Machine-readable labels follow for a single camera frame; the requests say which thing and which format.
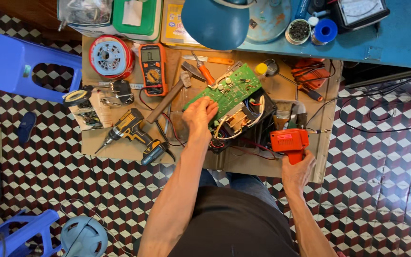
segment blue stool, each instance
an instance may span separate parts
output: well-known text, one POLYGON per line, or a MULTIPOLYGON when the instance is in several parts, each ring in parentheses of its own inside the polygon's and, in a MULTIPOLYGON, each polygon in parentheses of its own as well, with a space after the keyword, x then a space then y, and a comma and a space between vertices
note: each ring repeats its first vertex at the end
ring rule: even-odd
POLYGON ((0 225, 0 235, 4 237, 4 241, 0 240, 0 256, 3 256, 3 243, 5 244, 5 256, 26 256, 31 250, 26 247, 25 242, 31 237, 41 234, 44 246, 44 253, 41 257, 48 257, 61 250, 61 245, 52 248, 52 238, 50 237, 50 225, 59 219, 58 213, 54 210, 46 210, 37 215, 20 215, 25 210, 17 213, 14 217, 6 220, 0 225), (9 224, 12 222, 28 222, 19 230, 9 235, 9 224))
POLYGON ((32 81, 32 71, 39 63, 73 68, 69 91, 77 90, 80 86, 81 56, 0 34, 0 90, 62 103, 64 93, 43 88, 32 81))

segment black shirt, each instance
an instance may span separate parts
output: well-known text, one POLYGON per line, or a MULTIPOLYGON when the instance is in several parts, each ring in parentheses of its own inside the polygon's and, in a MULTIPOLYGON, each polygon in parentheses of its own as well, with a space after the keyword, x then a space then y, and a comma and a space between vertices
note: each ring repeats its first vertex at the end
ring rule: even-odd
POLYGON ((200 187, 185 233, 169 257, 299 257, 284 215, 255 196, 200 187))

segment orange knife handle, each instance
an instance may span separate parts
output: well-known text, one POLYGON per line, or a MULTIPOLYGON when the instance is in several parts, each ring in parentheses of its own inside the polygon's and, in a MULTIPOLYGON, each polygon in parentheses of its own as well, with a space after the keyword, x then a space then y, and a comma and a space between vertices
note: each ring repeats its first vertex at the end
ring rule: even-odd
POLYGON ((234 64, 234 60, 226 59, 226 58, 220 58, 220 57, 209 57, 207 62, 215 63, 215 64, 226 64, 226 65, 233 65, 234 64))
POLYGON ((208 85, 212 85, 215 82, 215 79, 213 79, 212 75, 210 75, 210 72, 205 65, 199 67, 199 70, 201 71, 208 85))
POLYGON ((294 164, 302 161, 302 156, 304 155, 304 150, 289 151, 289 152, 286 152, 286 155, 288 155, 289 163, 291 163, 291 165, 294 165, 294 164))

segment workbench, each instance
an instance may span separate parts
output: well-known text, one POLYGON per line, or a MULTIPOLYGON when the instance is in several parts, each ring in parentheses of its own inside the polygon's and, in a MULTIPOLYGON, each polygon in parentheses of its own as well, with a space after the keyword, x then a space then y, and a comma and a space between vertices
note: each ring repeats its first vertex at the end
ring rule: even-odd
MULTIPOLYGON (((93 38, 83 37, 83 56, 88 56, 88 49, 93 41, 93 38)), ((218 52, 201 52, 195 51, 197 55, 209 56, 209 57, 222 57, 233 59, 235 61, 241 60, 243 63, 248 63, 251 69, 265 61, 266 59, 273 58, 280 66, 280 73, 284 76, 293 79, 291 75, 291 69, 283 62, 284 59, 289 58, 288 56, 282 55, 271 55, 271 54, 261 54, 261 53, 249 53, 243 51, 233 51, 232 53, 218 53, 218 52)), ((166 48, 167 63, 166 63, 166 81, 169 86, 174 85, 180 77, 180 65, 184 59, 180 56, 184 54, 191 54, 190 51, 185 50, 173 50, 166 48)), ((136 60, 136 66, 134 72, 128 77, 130 83, 142 83, 142 73, 140 66, 138 64, 138 59, 136 60)), ((196 65, 196 61, 187 60, 188 63, 196 65)), ((332 73, 333 69, 330 66, 329 61, 325 62, 327 69, 332 73)), ((317 91, 323 95, 323 102, 317 102, 306 96, 304 93, 299 92, 299 101, 304 103, 305 108, 308 113, 308 117, 311 117, 324 102, 334 99, 337 96, 339 88, 339 79, 342 72, 342 63, 340 61, 334 61, 335 67, 337 69, 336 73, 331 79, 323 85, 317 91)), ((83 75, 83 85, 97 85, 98 81, 106 81, 106 79, 100 77, 94 70, 90 67, 88 58, 83 58, 82 61, 82 75, 83 75)), ((206 63, 211 75, 214 78, 220 77, 223 73, 227 71, 229 66, 224 64, 214 64, 206 63)), ((174 99, 170 108, 170 117, 173 124, 175 125, 177 134, 181 140, 186 140, 188 136, 188 131, 185 124, 181 120, 182 108, 185 103, 189 102, 194 96, 201 92, 206 84, 197 79, 191 79, 191 88, 183 89, 180 91, 176 99, 174 99)), ((273 100, 295 100, 296 90, 295 86, 288 82, 281 76, 275 75, 272 77, 266 77, 262 81, 263 88, 267 94, 273 100)), ((115 123, 129 108, 138 108, 141 113, 147 117, 151 111, 147 109, 139 101, 139 90, 133 90, 135 95, 135 101, 129 106, 123 106, 119 108, 112 108, 111 116, 115 123)), ((157 103, 161 101, 161 97, 147 97, 143 96, 147 104, 152 107, 156 107, 157 103)), ((309 127, 312 129, 331 129, 333 126, 333 118, 335 112, 335 104, 331 103, 326 105, 325 108, 317 115, 315 119, 311 121, 309 127)), ((164 127, 164 118, 159 119, 162 127, 164 127)), ((89 130, 82 132, 82 153, 86 155, 94 155, 94 152, 101 146, 104 138, 106 137, 110 128, 89 130)), ((146 131, 152 138, 158 138, 162 140, 155 124, 144 123, 143 130, 146 131)), ((168 137, 173 138, 171 131, 168 133, 168 137)), ((309 150, 317 157, 317 166, 311 176, 312 182, 321 183, 323 182, 324 173, 326 170, 326 160, 328 156, 328 146, 329 146, 330 133, 323 134, 311 134, 309 141, 309 150)), ((114 159, 126 159, 140 161, 142 159, 142 152, 145 150, 146 146, 139 142, 129 142, 127 139, 122 138, 111 145, 106 146, 100 152, 98 152, 99 157, 108 157, 114 159)), ((171 151, 178 161, 180 153, 183 150, 181 146, 170 147, 171 151)), ((248 151, 254 152, 255 149, 248 148, 248 151)), ((172 158, 165 154, 156 162, 174 164, 172 158)), ((277 161, 268 161, 254 155, 242 155, 242 152, 237 149, 227 148, 225 151, 220 153, 220 155, 214 155, 210 151, 206 156, 204 163, 205 168, 215 169, 215 170, 225 170, 227 172, 239 172, 247 173, 252 175, 267 176, 267 177, 281 177, 281 159, 277 161)))
MULTIPOLYGON (((291 20, 300 0, 291 0, 291 20)), ((338 35, 324 46, 309 42, 293 45, 283 35, 269 44, 244 42, 238 50, 319 57, 344 61, 366 62, 411 68, 411 0, 387 0, 391 14, 381 21, 377 35, 374 26, 338 35)))

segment yellow drill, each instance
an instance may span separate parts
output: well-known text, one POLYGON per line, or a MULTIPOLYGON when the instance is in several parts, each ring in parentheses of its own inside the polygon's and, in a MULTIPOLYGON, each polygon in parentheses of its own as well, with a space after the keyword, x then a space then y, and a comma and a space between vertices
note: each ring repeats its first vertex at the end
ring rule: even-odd
POLYGON ((160 157, 164 152, 167 152, 175 161, 175 157, 169 150, 167 142, 161 143, 158 139, 153 140, 150 135, 142 131, 141 122, 144 116, 137 108, 128 110, 109 131, 109 134, 104 139, 102 146, 94 153, 98 153, 104 146, 109 145, 112 141, 117 141, 122 137, 133 141, 136 139, 147 146, 147 149, 142 154, 142 165, 148 165, 160 157))

